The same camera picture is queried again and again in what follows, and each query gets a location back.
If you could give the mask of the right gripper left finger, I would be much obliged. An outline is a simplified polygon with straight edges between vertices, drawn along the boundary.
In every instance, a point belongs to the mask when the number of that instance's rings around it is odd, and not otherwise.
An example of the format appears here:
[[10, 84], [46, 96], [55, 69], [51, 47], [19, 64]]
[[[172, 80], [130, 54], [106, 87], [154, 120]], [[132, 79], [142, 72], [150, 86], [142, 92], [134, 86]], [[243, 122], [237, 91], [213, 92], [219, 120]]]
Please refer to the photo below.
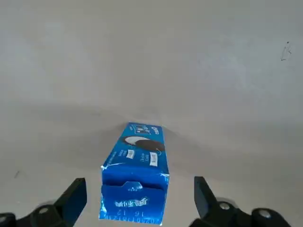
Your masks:
[[76, 178], [53, 204], [39, 206], [17, 219], [14, 213], [1, 213], [2, 227], [72, 227], [87, 204], [85, 178]]

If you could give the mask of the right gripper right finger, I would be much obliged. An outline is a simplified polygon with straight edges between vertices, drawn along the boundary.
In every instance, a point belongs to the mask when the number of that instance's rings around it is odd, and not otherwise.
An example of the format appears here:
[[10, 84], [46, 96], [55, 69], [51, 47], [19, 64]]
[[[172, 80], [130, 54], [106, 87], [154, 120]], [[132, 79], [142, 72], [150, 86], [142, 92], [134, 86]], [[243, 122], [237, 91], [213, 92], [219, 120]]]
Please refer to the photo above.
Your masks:
[[227, 201], [216, 199], [205, 178], [194, 177], [194, 201], [199, 214], [192, 227], [289, 227], [290, 224], [275, 210], [253, 209], [250, 214]]

